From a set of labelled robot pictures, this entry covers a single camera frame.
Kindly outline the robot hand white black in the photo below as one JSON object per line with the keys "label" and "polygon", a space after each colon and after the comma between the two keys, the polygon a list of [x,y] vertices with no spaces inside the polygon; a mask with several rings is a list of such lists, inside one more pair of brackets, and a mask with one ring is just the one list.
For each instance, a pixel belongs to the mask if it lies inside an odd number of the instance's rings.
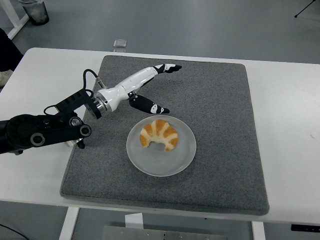
{"label": "robot hand white black", "polygon": [[101,112],[113,112],[121,101],[128,100],[131,107],[148,114],[168,114],[169,109],[163,108],[154,101],[138,95],[137,92],[161,73],[177,72],[182,66],[177,64],[160,64],[146,67],[112,88],[102,88],[95,93],[97,107]]}

